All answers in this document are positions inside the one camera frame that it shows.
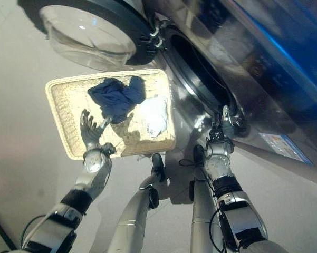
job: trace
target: white towel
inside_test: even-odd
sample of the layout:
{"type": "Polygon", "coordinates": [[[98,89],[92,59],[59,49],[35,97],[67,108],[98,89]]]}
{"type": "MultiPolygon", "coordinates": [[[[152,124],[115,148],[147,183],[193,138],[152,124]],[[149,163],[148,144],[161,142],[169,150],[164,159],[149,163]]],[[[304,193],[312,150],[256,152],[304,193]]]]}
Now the white towel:
{"type": "Polygon", "coordinates": [[[145,99],[141,103],[141,113],[147,124],[147,131],[150,137],[157,137],[167,128],[167,102],[164,96],[155,96],[145,99]]]}

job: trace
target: laundry basket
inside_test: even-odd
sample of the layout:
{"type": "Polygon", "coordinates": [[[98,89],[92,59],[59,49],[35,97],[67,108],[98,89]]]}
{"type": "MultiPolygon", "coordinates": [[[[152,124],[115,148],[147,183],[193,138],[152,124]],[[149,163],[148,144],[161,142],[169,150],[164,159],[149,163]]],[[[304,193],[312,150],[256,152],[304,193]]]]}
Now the laundry basket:
{"type": "Polygon", "coordinates": [[[104,72],[56,79],[47,83],[46,96],[51,107],[57,130],[69,158],[83,160],[86,151],[81,139],[80,116],[83,109],[90,111],[94,121],[103,121],[100,107],[87,93],[91,87],[113,77],[129,85],[132,76],[144,80],[146,98],[165,96],[167,102],[167,129],[157,137],[150,137],[141,116],[140,105],[128,113],[128,118],[120,124],[110,124],[100,138],[100,143],[111,142],[116,153],[112,157],[125,155],[150,154],[171,150],[175,147],[175,128],[171,117],[171,94],[166,74],[162,70],[136,70],[104,72]]]}

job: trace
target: label sticker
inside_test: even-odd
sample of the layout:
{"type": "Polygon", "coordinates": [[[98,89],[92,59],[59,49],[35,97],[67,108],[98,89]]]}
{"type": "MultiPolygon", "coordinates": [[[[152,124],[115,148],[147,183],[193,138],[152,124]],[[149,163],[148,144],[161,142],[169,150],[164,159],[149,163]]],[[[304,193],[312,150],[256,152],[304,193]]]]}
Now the label sticker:
{"type": "Polygon", "coordinates": [[[303,154],[303,152],[301,152],[301,150],[287,135],[276,135],[267,133],[259,134],[277,154],[281,154],[285,157],[289,157],[312,165],[311,161],[303,154]]]}

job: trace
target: white floor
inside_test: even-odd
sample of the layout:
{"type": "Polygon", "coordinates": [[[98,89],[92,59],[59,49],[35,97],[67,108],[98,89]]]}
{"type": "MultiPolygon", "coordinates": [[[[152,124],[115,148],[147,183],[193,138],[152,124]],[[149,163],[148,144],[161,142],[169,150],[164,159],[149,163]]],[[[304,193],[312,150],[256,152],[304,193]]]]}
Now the white floor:
{"type": "MultiPolygon", "coordinates": [[[[54,53],[14,0],[0,0],[0,223],[16,244],[24,225],[56,204],[82,169],[64,152],[44,86],[95,72],[54,53]]],[[[183,158],[179,151],[172,155],[183,158]]],[[[240,149],[232,168],[271,240],[289,252],[317,252],[317,195],[309,182],[284,177],[283,170],[240,149]]],[[[150,169],[148,158],[113,160],[108,185],[87,212],[71,252],[105,252],[123,208],[150,169]]],[[[142,252],[188,252],[187,196],[188,184],[171,183],[158,209],[149,212],[142,252]]]]}

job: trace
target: cable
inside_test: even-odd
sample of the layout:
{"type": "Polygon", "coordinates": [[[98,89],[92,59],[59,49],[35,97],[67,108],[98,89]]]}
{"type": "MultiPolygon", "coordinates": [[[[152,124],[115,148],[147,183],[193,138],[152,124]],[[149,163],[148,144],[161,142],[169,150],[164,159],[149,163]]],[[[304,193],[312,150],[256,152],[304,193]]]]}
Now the cable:
{"type": "Polygon", "coordinates": [[[27,225],[24,227],[21,236],[20,236],[20,249],[22,249],[22,245],[23,245],[23,238],[25,237],[25,233],[27,228],[33,223],[34,220],[41,218],[41,217],[45,217],[46,215],[38,215],[36,217],[34,217],[30,222],[27,223],[27,225]]]}
{"type": "MultiPolygon", "coordinates": [[[[189,160],[189,159],[180,159],[179,162],[178,162],[178,164],[179,164],[180,166],[183,166],[183,167],[196,166],[196,165],[199,165],[199,164],[202,164],[202,163],[203,163],[203,162],[194,163],[193,161],[191,161],[191,160],[189,160]]],[[[203,176],[204,176],[204,178],[205,178],[207,184],[209,185],[209,187],[210,187],[210,189],[211,189],[211,191],[212,191],[212,193],[213,193],[213,197],[216,197],[216,195],[215,195],[215,189],[214,189],[214,188],[212,187],[212,185],[210,184],[210,182],[209,182],[207,176],[205,175],[204,171],[203,171],[202,169],[201,169],[200,171],[202,172],[202,174],[203,174],[203,176]]]]}
{"type": "Polygon", "coordinates": [[[209,235],[210,235],[210,239],[211,239],[211,242],[213,244],[213,246],[216,248],[216,250],[219,252],[219,253],[223,253],[224,250],[226,252],[226,247],[225,247],[225,242],[223,242],[223,248],[222,250],[220,250],[217,245],[215,244],[215,242],[213,241],[213,238],[212,238],[212,221],[213,219],[215,218],[216,214],[220,211],[220,209],[218,208],[212,215],[211,217],[211,220],[210,220],[210,225],[209,225],[209,235]]]}

